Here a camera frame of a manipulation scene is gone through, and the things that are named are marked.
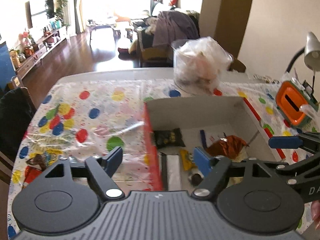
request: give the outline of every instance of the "green plant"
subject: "green plant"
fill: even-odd
[[[63,18],[64,18],[64,12],[63,12],[63,8],[65,6],[67,6],[68,4],[68,0],[57,0],[58,3],[58,7],[56,8],[55,11],[55,16],[57,17],[57,20],[61,21],[62,26],[70,26],[70,24],[67,24],[64,22]]]

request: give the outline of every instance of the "chair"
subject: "chair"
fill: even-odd
[[[20,143],[36,107],[27,88],[10,90],[0,99],[0,162],[12,170]],[[0,179],[9,184],[10,177],[0,170]]]

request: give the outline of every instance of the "white logo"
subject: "white logo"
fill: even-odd
[[[158,195],[156,195],[155,197],[156,197],[157,199],[159,199],[159,198],[163,197],[163,195],[162,195],[162,194],[158,194]]]

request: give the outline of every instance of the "tv stand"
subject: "tv stand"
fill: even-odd
[[[60,41],[54,44],[51,48],[48,48],[46,46],[46,40],[56,33],[58,33]],[[21,66],[18,69],[15,69],[16,74],[20,76],[21,79],[23,79],[35,65],[37,65],[38,63],[42,65],[42,59],[66,38],[67,28],[65,26],[53,30],[52,33],[47,37],[43,36],[36,42],[36,44],[38,44],[39,50],[36,51],[32,56],[28,57],[24,62],[22,62]]]

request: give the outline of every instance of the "table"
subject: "table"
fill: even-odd
[[[89,41],[89,45],[91,45],[91,34],[92,31],[98,30],[98,29],[106,29],[106,28],[114,28],[116,26],[116,20],[118,19],[118,17],[114,16],[110,19],[108,19],[108,21],[106,23],[101,23],[101,24],[88,24],[87,28],[90,32],[90,41]]]
[[[73,155],[83,161],[92,155],[104,155],[115,146],[124,149],[123,163],[113,180],[127,193],[152,190],[143,139],[143,102],[169,98],[170,90],[179,90],[173,69],[150,68],[111,72],[82,73],[61,78],[40,105],[21,142],[13,167],[8,196],[8,231],[19,229],[11,213],[11,204],[21,189],[40,171],[36,157],[44,156],[50,165],[59,156]],[[277,84],[221,81],[216,96],[241,96],[253,107],[260,125],[270,134],[293,135],[276,109]],[[191,96],[181,91],[182,96]],[[305,130],[318,129],[311,122]],[[285,161],[295,163],[307,157],[301,149],[283,150]],[[310,204],[298,232],[312,223]]]

